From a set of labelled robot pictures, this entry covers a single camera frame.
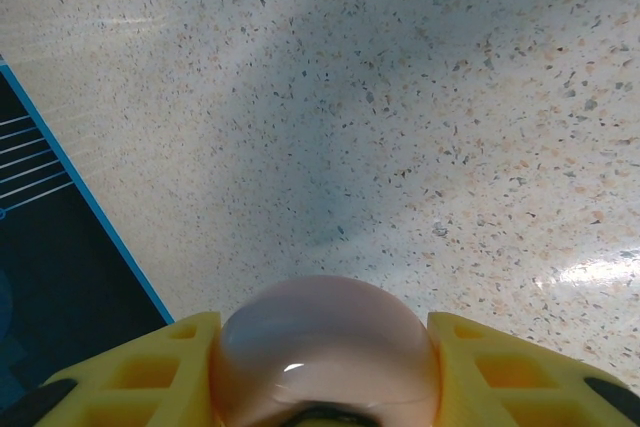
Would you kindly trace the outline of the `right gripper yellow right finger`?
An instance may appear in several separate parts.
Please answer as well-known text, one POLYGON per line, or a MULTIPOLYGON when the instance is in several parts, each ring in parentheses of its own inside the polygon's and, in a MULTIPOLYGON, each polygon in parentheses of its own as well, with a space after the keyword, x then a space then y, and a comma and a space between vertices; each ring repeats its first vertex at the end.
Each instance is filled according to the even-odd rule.
POLYGON ((431 312, 441 401, 433 427, 640 427, 615 376, 465 317, 431 312))

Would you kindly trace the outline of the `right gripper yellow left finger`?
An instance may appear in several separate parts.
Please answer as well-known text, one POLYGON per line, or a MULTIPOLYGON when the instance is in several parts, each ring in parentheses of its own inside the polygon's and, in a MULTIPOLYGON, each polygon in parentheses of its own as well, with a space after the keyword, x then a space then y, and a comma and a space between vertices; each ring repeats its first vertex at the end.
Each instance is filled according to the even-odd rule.
POLYGON ((209 374, 220 328, 219 314, 196 314, 66 367, 0 427, 221 427, 209 374))

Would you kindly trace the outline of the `pink earbud charging case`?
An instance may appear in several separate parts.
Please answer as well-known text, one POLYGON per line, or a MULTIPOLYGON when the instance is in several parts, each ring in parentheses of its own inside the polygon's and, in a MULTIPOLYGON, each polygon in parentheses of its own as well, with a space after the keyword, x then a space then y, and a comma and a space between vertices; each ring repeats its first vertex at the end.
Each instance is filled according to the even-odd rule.
POLYGON ((424 323, 369 283, 298 277, 267 288, 224 323, 211 364, 225 427, 284 427, 307 409, 375 427, 432 427, 440 369, 424 323))

